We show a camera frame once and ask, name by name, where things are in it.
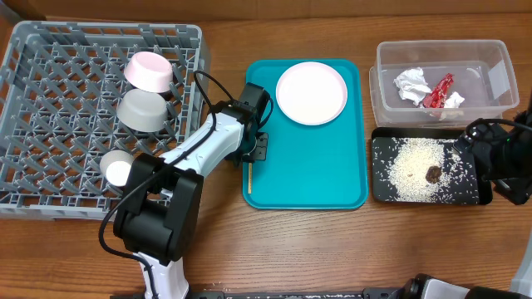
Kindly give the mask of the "wooden chopstick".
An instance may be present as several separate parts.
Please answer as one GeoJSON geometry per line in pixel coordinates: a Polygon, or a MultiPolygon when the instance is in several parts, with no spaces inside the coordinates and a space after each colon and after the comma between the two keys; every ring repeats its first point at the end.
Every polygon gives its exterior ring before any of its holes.
{"type": "Polygon", "coordinates": [[[248,163],[248,194],[253,192],[253,164],[248,163]]]}

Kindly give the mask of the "teal plastic tray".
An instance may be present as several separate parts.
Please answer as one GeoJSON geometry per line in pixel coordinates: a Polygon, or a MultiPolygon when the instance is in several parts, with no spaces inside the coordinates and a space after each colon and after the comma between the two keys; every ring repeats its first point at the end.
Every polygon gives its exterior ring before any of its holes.
{"type": "Polygon", "coordinates": [[[326,59],[347,84],[342,113],[324,125],[300,125],[279,107],[268,110],[267,158],[253,163],[248,194],[248,164],[242,193],[259,209],[357,209],[369,195],[362,88],[357,66],[326,59]]]}

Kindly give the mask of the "large white plate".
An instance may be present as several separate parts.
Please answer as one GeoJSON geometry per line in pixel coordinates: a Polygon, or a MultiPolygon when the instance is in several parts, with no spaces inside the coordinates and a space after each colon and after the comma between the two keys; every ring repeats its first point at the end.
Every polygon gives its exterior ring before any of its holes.
{"type": "Polygon", "coordinates": [[[336,119],[347,104],[347,84],[338,71],[321,62],[289,67],[276,85],[280,110],[301,125],[324,125],[336,119]]]}

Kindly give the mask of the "grey metal bowl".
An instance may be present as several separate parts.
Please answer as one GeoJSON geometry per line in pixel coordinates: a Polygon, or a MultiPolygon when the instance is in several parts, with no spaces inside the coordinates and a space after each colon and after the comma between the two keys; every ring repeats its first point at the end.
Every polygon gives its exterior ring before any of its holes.
{"type": "Polygon", "coordinates": [[[164,128],[167,120],[165,99],[157,93],[132,89],[127,91],[117,106],[121,123],[141,132],[156,132],[164,128]]]}

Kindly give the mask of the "white bowl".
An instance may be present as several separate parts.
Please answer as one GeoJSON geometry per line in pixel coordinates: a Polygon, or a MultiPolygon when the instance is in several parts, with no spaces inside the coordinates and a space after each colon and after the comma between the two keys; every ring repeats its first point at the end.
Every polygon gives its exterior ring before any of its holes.
{"type": "Polygon", "coordinates": [[[173,82],[173,69],[163,56],[154,52],[139,51],[126,65],[124,76],[138,89],[165,93],[170,90],[170,83],[173,82]]]}

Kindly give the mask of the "white paper cup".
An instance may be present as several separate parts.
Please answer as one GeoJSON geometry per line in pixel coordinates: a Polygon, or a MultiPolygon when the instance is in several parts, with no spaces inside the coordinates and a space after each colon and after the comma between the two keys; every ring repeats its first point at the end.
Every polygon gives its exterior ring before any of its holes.
{"type": "Polygon", "coordinates": [[[112,185],[123,187],[131,171],[134,157],[123,150],[112,150],[101,157],[100,171],[112,185]]]}

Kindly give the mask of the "large white tissue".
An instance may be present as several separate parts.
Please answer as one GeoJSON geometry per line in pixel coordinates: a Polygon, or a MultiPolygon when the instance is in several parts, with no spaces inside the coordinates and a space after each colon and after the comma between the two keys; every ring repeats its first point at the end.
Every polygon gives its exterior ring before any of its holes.
{"type": "Polygon", "coordinates": [[[394,80],[398,94],[402,100],[411,100],[414,105],[420,105],[423,99],[431,93],[431,88],[420,67],[410,68],[399,74],[394,80]]]}

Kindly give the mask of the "brown food scrap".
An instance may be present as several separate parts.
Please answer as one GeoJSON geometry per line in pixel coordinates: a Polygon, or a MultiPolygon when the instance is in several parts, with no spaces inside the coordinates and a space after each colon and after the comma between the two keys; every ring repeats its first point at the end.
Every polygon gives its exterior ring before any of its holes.
{"type": "Polygon", "coordinates": [[[442,169],[439,166],[430,166],[426,172],[426,181],[430,184],[436,184],[440,181],[442,169]]]}

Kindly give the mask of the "red snack wrapper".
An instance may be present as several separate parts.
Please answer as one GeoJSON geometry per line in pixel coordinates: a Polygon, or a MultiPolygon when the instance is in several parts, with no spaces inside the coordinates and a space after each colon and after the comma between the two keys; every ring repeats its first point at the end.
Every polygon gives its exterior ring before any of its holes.
{"type": "Polygon", "coordinates": [[[422,101],[424,108],[443,108],[448,90],[454,83],[453,74],[447,73],[441,81],[436,85],[430,94],[428,94],[422,101]]]}

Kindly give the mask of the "small white tissue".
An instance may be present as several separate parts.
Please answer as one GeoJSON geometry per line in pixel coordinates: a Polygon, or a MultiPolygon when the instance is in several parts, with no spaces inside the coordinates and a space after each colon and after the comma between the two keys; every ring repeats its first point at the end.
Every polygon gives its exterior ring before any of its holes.
{"type": "Polygon", "coordinates": [[[458,92],[454,91],[445,101],[443,106],[443,112],[441,113],[440,120],[455,119],[458,116],[463,115],[461,110],[457,110],[464,102],[465,98],[458,92]]]}

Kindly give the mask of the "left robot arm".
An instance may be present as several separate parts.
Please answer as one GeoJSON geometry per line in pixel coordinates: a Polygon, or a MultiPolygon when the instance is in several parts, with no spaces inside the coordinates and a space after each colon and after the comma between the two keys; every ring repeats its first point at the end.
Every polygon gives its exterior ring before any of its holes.
{"type": "Polygon", "coordinates": [[[184,143],[159,157],[138,156],[129,173],[113,233],[139,259],[145,298],[185,298],[182,257],[195,233],[204,179],[223,160],[265,160],[261,131],[273,111],[271,95],[253,83],[238,100],[219,102],[184,143]]]}

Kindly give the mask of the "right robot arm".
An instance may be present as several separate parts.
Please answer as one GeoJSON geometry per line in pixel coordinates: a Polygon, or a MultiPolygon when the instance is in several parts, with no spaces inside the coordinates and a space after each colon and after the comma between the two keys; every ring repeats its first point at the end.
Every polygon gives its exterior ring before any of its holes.
{"type": "MultiPolygon", "coordinates": [[[[531,109],[514,120],[473,121],[457,140],[455,149],[474,155],[484,181],[494,184],[495,192],[515,205],[531,197],[531,109]]],[[[423,298],[530,298],[531,245],[528,244],[518,272],[508,291],[488,287],[459,287],[443,282],[426,284],[423,298]]]]}

